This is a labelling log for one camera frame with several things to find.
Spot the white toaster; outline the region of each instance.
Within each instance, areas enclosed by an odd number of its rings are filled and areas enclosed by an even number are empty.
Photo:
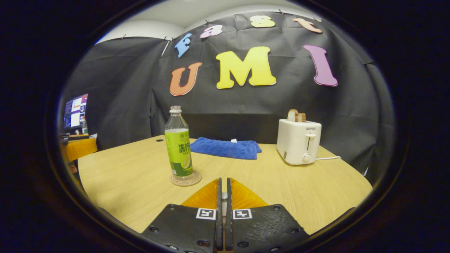
[[[280,119],[278,124],[277,150],[291,165],[313,163],[319,150],[320,123],[293,122]]]

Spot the green bottle label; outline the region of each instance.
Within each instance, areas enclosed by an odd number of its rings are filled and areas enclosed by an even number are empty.
[[[165,132],[165,135],[172,173],[177,176],[188,176],[192,174],[189,130],[176,133]]]

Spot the black cloth backdrop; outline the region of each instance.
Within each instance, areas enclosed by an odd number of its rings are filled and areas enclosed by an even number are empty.
[[[255,28],[250,17],[267,15],[274,27]],[[313,22],[323,31],[303,28],[293,18]],[[203,30],[223,25],[217,36],[201,39]],[[342,157],[373,184],[385,171],[395,140],[395,116],[389,90],[373,60],[332,24],[274,12],[237,14],[191,31],[189,49],[178,58],[175,41],[130,37],[101,42],[81,60],[69,78],[63,100],[89,93],[86,121],[98,133],[99,149],[108,149],[164,133],[171,105],[181,105],[192,138],[255,140],[276,143],[278,120],[291,108],[322,124],[320,145]],[[314,82],[316,70],[303,45],[327,51],[335,87]],[[255,46],[270,48],[272,86],[219,90],[219,53],[233,51],[241,60]],[[201,62],[192,90],[169,92],[172,71]]]

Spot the toaster knob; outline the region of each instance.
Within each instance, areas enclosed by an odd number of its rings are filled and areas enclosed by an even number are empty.
[[[309,162],[310,159],[311,159],[311,155],[310,155],[310,154],[305,154],[305,155],[303,156],[303,161],[304,161],[304,162]]]

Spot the foam letter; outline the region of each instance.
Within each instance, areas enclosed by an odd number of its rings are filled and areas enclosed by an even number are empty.
[[[223,27],[222,25],[208,27],[204,30],[204,33],[200,35],[200,38],[204,39],[208,38],[209,36],[216,36],[218,34],[221,34],[223,32],[222,27]]]
[[[303,48],[310,52],[314,62],[315,71],[317,73],[314,77],[314,81],[319,85],[337,86],[338,81],[333,77],[330,65],[325,57],[325,53],[327,51],[321,47],[313,45],[304,45]]]
[[[190,92],[194,87],[195,80],[197,79],[198,67],[200,67],[201,65],[202,63],[193,63],[189,65],[188,69],[190,70],[190,72],[188,83],[183,87],[180,87],[180,79],[181,74],[185,71],[185,68],[177,68],[176,70],[174,70],[172,72],[172,81],[170,82],[170,94],[174,96],[181,96]]]
[[[250,18],[254,27],[272,27],[275,22],[268,16],[253,16]]]
[[[312,22],[306,21],[302,18],[294,18],[293,21],[297,21],[301,24],[301,26],[303,26],[304,28],[310,30],[311,32],[316,32],[316,33],[322,33],[322,30],[315,28]]]
[[[244,61],[241,61],[237,55],[232,52],[220,53],[216,59],[220,61],[220,80],[217,83],[218,89],[231,88],[234,82],[230,80],[230,73],[240,86],[244,85],[250,69],[252,77],[248,80],[253,86],[273,85],[277,82],[276,78],[270,73],[269,59],[267,54],[270,49],[266,46],[257,46],[251,48]]]
[[[186,34],[176,45],[175,48],[178,50],[178,58],[180,58],[188,49],[189,49],[189,43],[191,43],[191,40],[189,37],[191,37],[192,33]]]

